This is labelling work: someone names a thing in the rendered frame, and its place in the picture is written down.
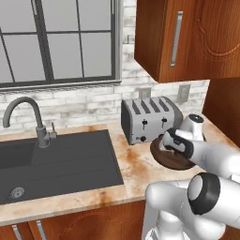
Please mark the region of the dark brown bowl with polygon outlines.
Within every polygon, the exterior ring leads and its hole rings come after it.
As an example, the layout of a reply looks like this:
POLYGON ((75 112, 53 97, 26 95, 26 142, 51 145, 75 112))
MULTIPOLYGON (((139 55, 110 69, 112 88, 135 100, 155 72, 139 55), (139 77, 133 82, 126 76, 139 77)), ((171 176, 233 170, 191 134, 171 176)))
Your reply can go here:
POLYGON ((176 152, 160 150, 159 144, 162 137, 163 135, 159 135, 150 145, 151 154, 157 163, 165 168, 176 171, 185 171, 196 166, 195 163, 176 152))

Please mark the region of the silver four-slot toaster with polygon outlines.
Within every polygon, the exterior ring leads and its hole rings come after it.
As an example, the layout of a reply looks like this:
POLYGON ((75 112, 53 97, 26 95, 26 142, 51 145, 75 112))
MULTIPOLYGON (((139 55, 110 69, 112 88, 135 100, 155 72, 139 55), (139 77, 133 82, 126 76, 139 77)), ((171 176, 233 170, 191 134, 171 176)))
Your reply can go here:
POLYGON ((183 114, 167 97, 121 102, 121 127, 130 145, 150 143, 169 128, 179 128, 183 114))

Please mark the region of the dark grey sink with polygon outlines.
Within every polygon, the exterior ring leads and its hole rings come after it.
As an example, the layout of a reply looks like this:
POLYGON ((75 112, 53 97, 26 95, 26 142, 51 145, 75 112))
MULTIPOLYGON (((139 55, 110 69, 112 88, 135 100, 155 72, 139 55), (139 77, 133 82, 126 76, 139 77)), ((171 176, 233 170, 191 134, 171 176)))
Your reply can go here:
POLYGON ((0 142, 0 204, 122 183, 106 129, 59 135, 46 148, 35 138, 0 142))

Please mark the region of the grey curved tap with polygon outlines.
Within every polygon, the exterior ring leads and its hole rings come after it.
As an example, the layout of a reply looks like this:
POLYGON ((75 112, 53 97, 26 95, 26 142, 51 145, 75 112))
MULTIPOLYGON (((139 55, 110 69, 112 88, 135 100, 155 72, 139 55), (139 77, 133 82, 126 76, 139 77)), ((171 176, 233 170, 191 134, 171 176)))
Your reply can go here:
POLYGON ((32 106, 37 121, 36 133, 38 146, 40 148, 47 148, 50 145, 51 139, 55 139, 57 137, 57 132, 54 129, 54 124, 52 124, 52 132, 47 131, 46 127, 42 123, 38 104, 30 97, 18 97, 9 103, 4 113, 3 127, 10 127, 10 116, 13 110, 21 103, 29 103, 32 106))

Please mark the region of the dark-framed window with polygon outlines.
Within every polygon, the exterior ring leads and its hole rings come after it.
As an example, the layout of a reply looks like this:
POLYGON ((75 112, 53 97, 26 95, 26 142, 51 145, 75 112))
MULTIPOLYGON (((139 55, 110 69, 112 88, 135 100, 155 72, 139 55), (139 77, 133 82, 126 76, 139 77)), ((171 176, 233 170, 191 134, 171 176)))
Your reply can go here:
POLYGON ((120 79, 122 0, 0 0, 0 91, 120 79))

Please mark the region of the brown tall wooden panel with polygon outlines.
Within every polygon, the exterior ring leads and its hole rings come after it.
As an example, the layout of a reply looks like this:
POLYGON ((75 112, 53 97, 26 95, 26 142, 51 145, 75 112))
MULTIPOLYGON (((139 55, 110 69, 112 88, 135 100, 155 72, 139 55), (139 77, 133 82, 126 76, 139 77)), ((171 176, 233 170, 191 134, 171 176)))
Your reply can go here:
POLYGON ((240 147, 240 78, 211 80, 202 113, 240 147))

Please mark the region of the wide brown base cupboard door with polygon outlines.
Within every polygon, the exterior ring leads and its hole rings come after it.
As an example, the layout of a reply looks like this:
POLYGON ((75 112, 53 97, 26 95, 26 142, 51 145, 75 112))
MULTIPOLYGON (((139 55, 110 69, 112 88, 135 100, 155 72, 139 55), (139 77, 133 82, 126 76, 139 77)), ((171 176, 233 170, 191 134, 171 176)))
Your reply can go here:
POLYGON ((48 217, 40 221, 47 240, 142 240, 145 201, 48 217))

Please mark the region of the narrow brown base cupboard door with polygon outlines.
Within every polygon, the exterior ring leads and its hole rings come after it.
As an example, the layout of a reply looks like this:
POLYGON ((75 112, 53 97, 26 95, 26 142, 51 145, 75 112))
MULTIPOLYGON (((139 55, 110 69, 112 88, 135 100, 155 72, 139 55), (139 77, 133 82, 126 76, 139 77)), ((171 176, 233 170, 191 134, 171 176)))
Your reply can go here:
MULTIPOLYGON (((22 240, 34 240, 27 222, 17 224, 22 240)), ((0 240, 18 240, 11 225, 0 227, 0 240)))

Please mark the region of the grey wall socket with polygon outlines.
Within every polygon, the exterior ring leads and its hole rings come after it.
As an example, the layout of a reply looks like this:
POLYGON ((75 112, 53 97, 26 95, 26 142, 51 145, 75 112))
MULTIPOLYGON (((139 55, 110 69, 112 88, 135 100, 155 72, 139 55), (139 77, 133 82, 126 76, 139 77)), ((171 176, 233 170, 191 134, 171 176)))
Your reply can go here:
POLYGON ((178 88, 177 94, 177 102, 184 103, 188 101, 190 85, 189 84, 181 84, 178 88))
POLYGON ((139 98, 145 99, 151 97, 151 89, 150 88, 140 88, 139 89, 139 98))

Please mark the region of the brown wall cupboard side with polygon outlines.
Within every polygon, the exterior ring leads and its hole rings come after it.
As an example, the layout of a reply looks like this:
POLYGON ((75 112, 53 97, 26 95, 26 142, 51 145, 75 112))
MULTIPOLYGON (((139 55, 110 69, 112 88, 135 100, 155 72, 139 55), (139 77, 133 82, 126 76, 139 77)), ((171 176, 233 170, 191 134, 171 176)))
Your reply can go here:
POLYGON ((159 41, 165 0, 137 0, 134 58, 157 78, 159 41))

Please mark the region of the brown wall cupboard door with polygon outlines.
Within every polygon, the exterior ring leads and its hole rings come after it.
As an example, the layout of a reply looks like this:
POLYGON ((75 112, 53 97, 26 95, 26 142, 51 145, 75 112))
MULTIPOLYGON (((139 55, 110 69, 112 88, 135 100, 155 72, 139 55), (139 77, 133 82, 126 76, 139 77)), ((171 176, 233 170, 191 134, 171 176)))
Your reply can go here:
POLYGON ((158 68, 163 83, 240 77, 240 0, 168 0, 158 68), (171 67, 178 11, 184 11, 171 67))

